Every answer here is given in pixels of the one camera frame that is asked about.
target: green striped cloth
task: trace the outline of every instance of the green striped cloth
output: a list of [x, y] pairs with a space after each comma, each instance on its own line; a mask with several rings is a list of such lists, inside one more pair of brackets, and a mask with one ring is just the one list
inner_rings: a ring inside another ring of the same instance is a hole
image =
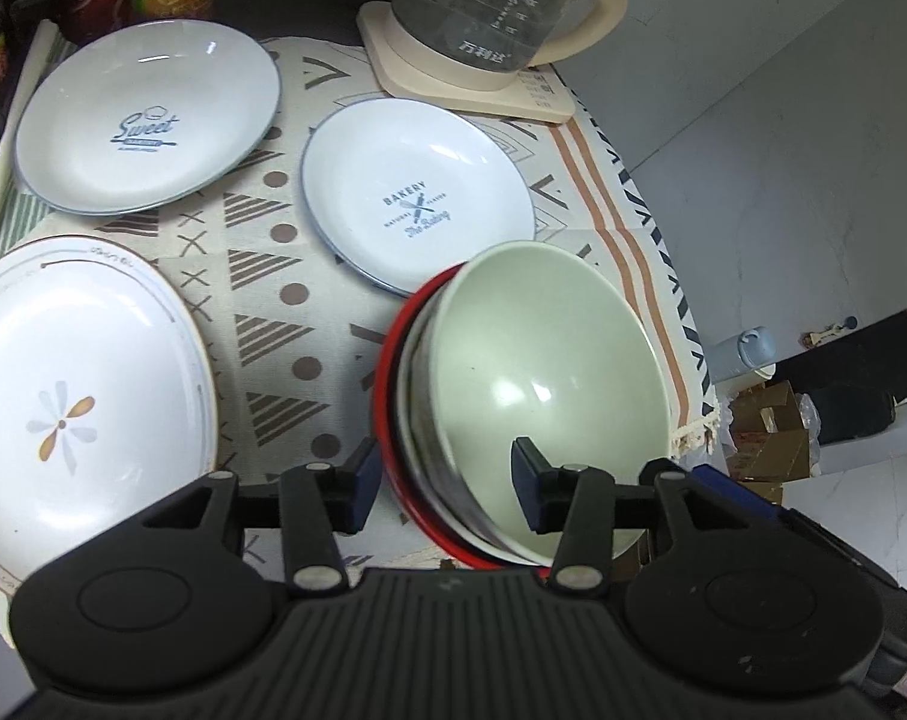
[[[65, 40], [62, 35], [56, 35], [47, 58], [46, 70], [43, 71], [44, 79], [75, 50], [76, 46]], [[0, 214], [0, 257], [21, 241], [45, 215], [53, 212], [53, 209], [35, 194], [18, 189], [12, 173], [4, 189], [4, 195], [3, 212]]]

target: glass kettle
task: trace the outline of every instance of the glass kettle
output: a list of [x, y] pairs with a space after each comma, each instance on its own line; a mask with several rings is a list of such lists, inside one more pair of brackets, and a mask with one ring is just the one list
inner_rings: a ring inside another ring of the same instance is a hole
[[581, 52], [608, 34], [626, 12], [627, 0], [595, 0], [579, 25], [547, 40], [570, 1], [392, 0], [393, 18], [385, 34], [401, 57], [426, 74], [493, 90], [507, 85], [522, 68]]

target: plate with flower design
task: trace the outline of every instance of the plate with flower design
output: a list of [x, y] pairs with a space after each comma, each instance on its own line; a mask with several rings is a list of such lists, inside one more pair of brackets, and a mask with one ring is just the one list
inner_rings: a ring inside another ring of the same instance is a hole
[[61, 236], [0, 260], [0, 590], [214, 467], [205, 345], [159, 272]]

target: table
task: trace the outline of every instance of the table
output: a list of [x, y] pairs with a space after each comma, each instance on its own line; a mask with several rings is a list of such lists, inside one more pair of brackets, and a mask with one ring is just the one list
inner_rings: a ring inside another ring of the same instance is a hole
[[[118, 218], [56, 212], [10, 187], [0, 256], [18, 242], [89, 234], [130, 247], [173, 284], [196, 319], [220, 405], [218, 464], [260, 483], [293, 464], [341, 463], [370, 434], [380, 344], [402, 299], [379, 290], [322, 245], [298, 181], [310, 132], [334, 111], [383, 97], [362, 47], [309, 38], [262, 41], [283, 79], [264, 141], [228, 175], [161, 208]], [[53, 60], [72, 52], [56, 46]], [[719, 423], [690, 307], [656, 221], [610, 140], [578, 104], [560, 127], [469, 116], [514, 161], [536, 207], [537, 239], [599, 269], [642, 319], [663, 370], [673, 450]], [[363, 565], [435, 567], [445, 556], [383, 485], [363, 533], [341, 536]], [[279, 535], [248, 533], [246, 560], [282, 577]]]

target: stacked bowls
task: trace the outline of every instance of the stacked bowls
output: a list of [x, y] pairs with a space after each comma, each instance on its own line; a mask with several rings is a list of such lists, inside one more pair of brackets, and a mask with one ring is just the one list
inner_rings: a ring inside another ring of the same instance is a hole
[[[384, 344], [375, 424], [404, 507], [473, 567], [549, 566], [559, 543], [527, 528], [510, 474], [516, 437], [554, 466], [595, 466], [623, 484], [670, 450], [666, 388], [639, 319], [597, 271], [538, 242], [493, 247], [410, 298]], [[617, 531], [615, 555], [638, 537]]]

